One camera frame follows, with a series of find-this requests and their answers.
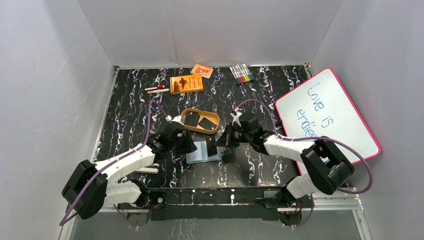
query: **pen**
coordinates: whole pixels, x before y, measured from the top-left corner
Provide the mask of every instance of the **pen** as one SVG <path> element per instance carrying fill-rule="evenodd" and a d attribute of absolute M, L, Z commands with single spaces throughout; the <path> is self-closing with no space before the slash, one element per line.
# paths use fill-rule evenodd
<path fill-rule="evenodd" d="M 153 90 L 153 91 L 148 91 L 148 94 L 155 94 L 155 93 L 162 93 L 162 92 L 168 92 L 170 89 L 169 88 L 165 88 L 165 89 L 159 89 L 159 90 Z"/>
<path fill-rule="evenodd" d="M 164 85 L 159 85 L 159 86 L 155 86 L 155 87 L 149 87 L 149 88 L 146 88 L 146 89 L 144 89 L 145 91 L 150 91 L 150 90 L 156 90 L 156 89 L 164 89 L 165 88 L 165 86 Z"/>

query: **black table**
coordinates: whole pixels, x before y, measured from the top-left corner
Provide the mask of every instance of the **black table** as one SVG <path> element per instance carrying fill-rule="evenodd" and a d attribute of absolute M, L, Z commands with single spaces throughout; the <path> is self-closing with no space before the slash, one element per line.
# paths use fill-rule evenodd
<path fill-rule="evenodd" d="M 204 91 L 177 95 L 170 92 L 147 94 L 144 89 L 157 85 L 168 87 L 170 77 L 190 75 L 191 68 L 119 69 L 94 161 L 126 152 L 144 140 L 147 108 L 151 99 L 160 103 L 172 117 L 186 108 L 217 113 L 220 123 L 216 138 L 232 120 L 230 111 L 234 106 L 246 99 L 256 99 L 270 108 L 272 120 L 266 110 L 254 102 L 243 105 L 242 111 L 255 113 L 261 125 L 272 130 L 271 121 L 279 119 L 275 101 L 307 79 L 305 67 L 255 66 L 250 69 L 255 80 L 237 85 L 228 67 L 215 67 L 212 76 L 203 79 Z M 158 107 L 153 106 L 151 129 L 152 132 L 161 131 L 166 120 Z M 192 136 L 194 141 L 207 137 L 198 132 L 192 132 Z M 134 172 L 125 181 L 139 179 L 150 189 L 169 189 L 169 194 L 175 192 L 170 188 L 205 190 L 250 187 L 258 188 L 257 192 L 262 194 L 263 188 L 282 186 L 299 174 L 294 161 L 257 153 L 246 144 L 233 149 L 230 158 L 224 161 L 188 164 L 185 155 L 169 153 L 164 159 L 158 159 L 158 163 L 158 174 Z"/>

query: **oval tray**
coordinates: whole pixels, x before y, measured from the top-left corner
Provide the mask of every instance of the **oval tray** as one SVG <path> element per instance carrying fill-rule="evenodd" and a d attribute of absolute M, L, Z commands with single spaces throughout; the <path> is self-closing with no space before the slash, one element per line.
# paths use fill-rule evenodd
<path fill-rule="evenodd" d="M 200 111 L 194 108 L 186 108 L 184 109 L 184 111 L 182 111 L 181 116 L 186 119 L 186 113 L 187 112 L 195 112 L 199 114 L 199 120 L 198 123 L 200 123 L 200 121 L 203 118 L 207 118 L 209 121 L 211 121 L 212 123 L 216 124 L 215 129 L 213 130 L 206 130 L 203 127 L 197 125 L 197 127 L 194 126 L 188 126 L 188 125 L 184 125 L 184 127 L 188 130 L 191 131 L 195 131 L 195 132 L 199 132 L 199 133 L 203 133 L 203 134 L 214 134 L 218 131 L 218 128 L 220 127 L 220 116 L 218 116 L 218 114 L 213 113 L 213 112 L 208 112 L 208 111 Z"/>

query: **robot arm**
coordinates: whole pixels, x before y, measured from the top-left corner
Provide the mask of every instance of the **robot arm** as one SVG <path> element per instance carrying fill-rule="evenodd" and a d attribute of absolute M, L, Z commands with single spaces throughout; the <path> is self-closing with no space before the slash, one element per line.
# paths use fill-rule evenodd
<path fill-rule="evenodd" d="M 72 204 L 89 179 L 106 165 L 115 162 L 95 177 L 77 202 L 75 211 L 82 219 L 88 219 L 103 206 L 130 203 L 144 207 L 149 201 L 147 187 L 139 181 L 116 182 L 140 168 L 154 164 L 156 154 L 168 151 L 188 154 L 195 151 L 197 148 L 182 122 L 181 116 L 175 117 L 163 132 L 152 134 L 147 139 L 146 145 L 139 144 L 118 156 L 96 163 L 88 160 L 80 162 L 63 188 L 62 196 Z"/>
<path fill-rule="evenodd" d="M 281 188 L 281 200 L 290 206 L 297 199 L 317 192 L 333 194 L 355 171 L 350 161 L 331 141 L 290 141 L 271 131 L 263 130 L 253 113 L 231 112 L 218 147 L 238 147 L 249 143 L 259 153 L 282 156 L 303 163 L 307 174 L 297 176 Z"/>

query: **marker set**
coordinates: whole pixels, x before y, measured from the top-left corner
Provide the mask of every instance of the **marker set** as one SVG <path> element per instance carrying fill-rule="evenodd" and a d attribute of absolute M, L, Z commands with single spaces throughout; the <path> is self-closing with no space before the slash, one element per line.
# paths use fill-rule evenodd
<path fill-rule="evenodd" d="M 255 79 L 245 63 L 229 66 L 229 69 L 237 84 L 247 83 Z"/>

